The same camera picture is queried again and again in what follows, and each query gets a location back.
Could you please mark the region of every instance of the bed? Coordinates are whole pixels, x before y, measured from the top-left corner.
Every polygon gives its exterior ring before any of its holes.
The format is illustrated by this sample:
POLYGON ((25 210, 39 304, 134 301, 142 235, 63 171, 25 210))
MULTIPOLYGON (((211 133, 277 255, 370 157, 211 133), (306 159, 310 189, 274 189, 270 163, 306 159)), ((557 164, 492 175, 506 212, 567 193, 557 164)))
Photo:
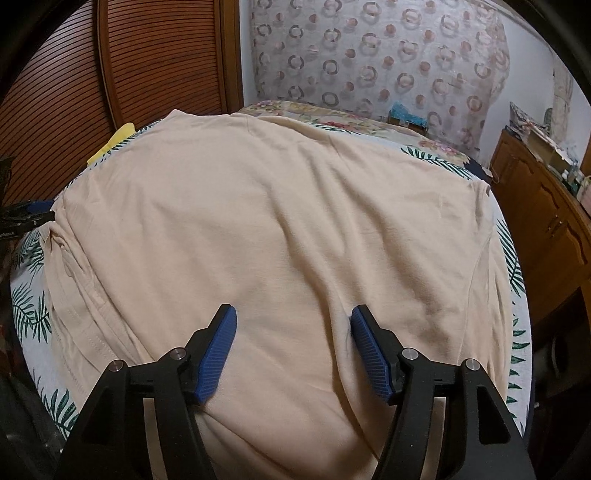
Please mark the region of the bed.
MULTIPOLYGON (((286 116, 330 131, 334 135, 349 135, 365 141, 378 142, 407 155, 435 164, 463 177, 476 177, 464 168, 469 159, 457 151, 436 144, 408 129, 383 124, 366 118, 311 107, 292 102, 261 102, 241 110, 252 116, 286 116)), ((110 161, 113 153, 133 144, 134 139, 149 131, 158 121, 140 129, 94 161, 85 171, 110 161)), ((72 180, 66 189, 76 180, 72 180)), ((506 273, 511 286, 513 315, 513 344, 506 404, 522 434, 525 433, 531 392, 531 327, 527 298, 521 270, 511 236, 499 206, 490 195, 496 231, 501 240, 506 261, 506 273)), ((67 437, 77 417, 77 410, 68 389, 60 379, 56 360, 51 351, 51 322, 43 289, 44 257, 38 229, 22 239, 15 251, 11 275, 12 308, 15 327, 21 342, 28 370, 43 404, 59 430, 67 437)))

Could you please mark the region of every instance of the ribbed blue pad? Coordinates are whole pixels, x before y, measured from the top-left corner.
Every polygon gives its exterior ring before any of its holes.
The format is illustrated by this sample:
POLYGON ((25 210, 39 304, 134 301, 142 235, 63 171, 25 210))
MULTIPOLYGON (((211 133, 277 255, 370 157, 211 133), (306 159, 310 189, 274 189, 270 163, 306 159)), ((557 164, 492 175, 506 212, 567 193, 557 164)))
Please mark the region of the ribbed blue pad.
POLYGON ((199 365, 195 397, 200 404, 204 404, 216 391, 235 335, 236 309, 229 307, 199 365))
POLYGON ((384 401, 389 401, 390 396, 394 393, 390 386, 390 368, 357 307, 353 309, 351 314, 351 333, 374 391, 384 401))

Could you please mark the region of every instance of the wooden dresser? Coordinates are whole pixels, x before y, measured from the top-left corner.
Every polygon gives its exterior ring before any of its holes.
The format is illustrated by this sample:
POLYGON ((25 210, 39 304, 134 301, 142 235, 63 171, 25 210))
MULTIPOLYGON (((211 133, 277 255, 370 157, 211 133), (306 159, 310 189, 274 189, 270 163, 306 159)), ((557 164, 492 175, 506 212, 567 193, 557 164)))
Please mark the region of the wooden dresser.
POLYGON ((497 198, 515 242, 535 330, 591 286, 591 219, 516 138, 503 131, 491 162, 497 198))

